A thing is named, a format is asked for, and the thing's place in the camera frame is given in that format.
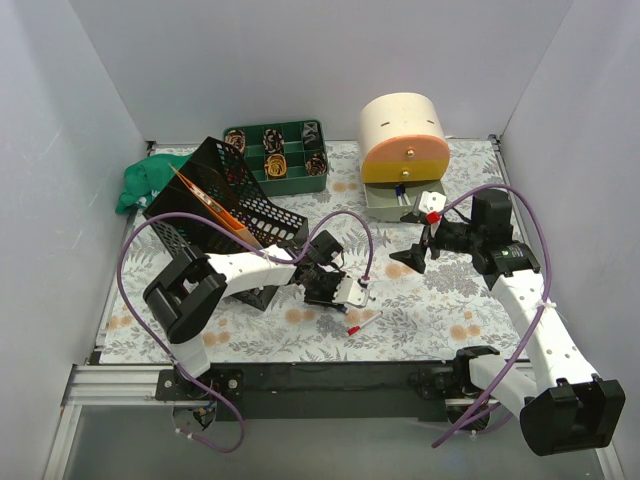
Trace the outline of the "round cream drawer cabinet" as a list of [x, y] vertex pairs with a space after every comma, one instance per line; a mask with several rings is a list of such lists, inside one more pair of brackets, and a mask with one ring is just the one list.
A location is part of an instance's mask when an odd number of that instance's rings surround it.
[[[359, 117], [360, 176], [368, 214], [398, 222], [423, 190], [441, 191], [451, 152], [433, 102], [399, 92], [370, 101]], [[410, 206], [400, 206], [395, 187], [403, 184]]]

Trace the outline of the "orange file folder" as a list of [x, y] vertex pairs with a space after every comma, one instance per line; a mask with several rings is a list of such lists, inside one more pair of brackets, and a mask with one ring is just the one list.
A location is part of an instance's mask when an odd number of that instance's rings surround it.
[[248, 237], [246, 236], [248, 230], [241, 222], [239, 222], [213, 198], [211, 198], [203, 190], [201, 190], [194, 182], [181, 174], [179, 170], [176, 169], [173, 165], [170, 165], [170, 168], [173, 170], [174, 174], [179, 178], [179, 180], [185, 185], [187, 190], [206, 207], [206, 209], [214, 216], [214, 218], [219, 222], [221, 226], [223, 226], [237, 238], [240, 238], [248, 243]]

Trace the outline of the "black mesh file organizer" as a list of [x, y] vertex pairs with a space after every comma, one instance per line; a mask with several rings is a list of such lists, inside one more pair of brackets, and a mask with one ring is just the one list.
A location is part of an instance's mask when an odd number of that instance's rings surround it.
[[144, 211], [149, 219], [186, 212], [220, 225], [222, 233], [187, 218], [171, 218], [152, 226], [171, 256], [186, 245], [205, 253], [241, 253], [238, 239], [256, 248], [282, 241], [304, 242], [306, 217], [276, 206], [258, 183], [244, 156], [234, 146], [208, 137]]

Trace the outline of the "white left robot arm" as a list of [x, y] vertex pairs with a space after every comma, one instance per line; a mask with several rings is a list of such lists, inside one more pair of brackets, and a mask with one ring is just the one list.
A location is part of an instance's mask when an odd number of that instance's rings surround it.
[[304, 289], [305, 301], [336, 305], [335, 294], [346, 273], [325, 268], [343, 253], [327, 231], [309, 249], [285, 240], [257, 252], [206, 254], [185, 247], [147, 286], [143, 299], [162, 326], [173, 361], [183, 370], [178, 387], [193, 400], [205, 398], [213, 386], [203, 331], [221, 300], [242, 292], [290, 284]]

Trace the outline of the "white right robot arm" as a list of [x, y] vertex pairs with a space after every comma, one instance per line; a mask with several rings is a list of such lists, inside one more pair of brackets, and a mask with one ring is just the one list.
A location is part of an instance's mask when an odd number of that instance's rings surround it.
[[425, 259], [441, 252], [470, 256], [489, 294], [508, 314], [520, 342], [515, 356], [526, 355], [534, 375], [515, 367], [490, 346], [465, 347], [452, 362], [454, 389], [478, 397], [477, 411], [489, 398], [519, 420], [523, 437], [538, 456], [607, 447], [626, 400], [615, 380], [603, 379], [579, 351], [549, 299], [547, 260], [538, 261], [528, 245], [516, 240], [511, 223], [510, 191], [490, 184], [469, 192], [471, 215], [460, 222], [445, 219], [453, 209], [445, 195], [421, 192], [406, 223], [419, 223], [420, 240], [391, 254], [418, 273]]

